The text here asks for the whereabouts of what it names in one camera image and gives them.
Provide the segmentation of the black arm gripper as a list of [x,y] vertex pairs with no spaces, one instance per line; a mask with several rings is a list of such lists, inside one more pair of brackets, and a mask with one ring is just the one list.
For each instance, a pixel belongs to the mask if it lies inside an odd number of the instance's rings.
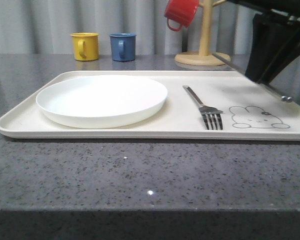
[[300,55],[300,0],[230,0],[262,12],[253,18],[253,38],[245,76],[270,83]]

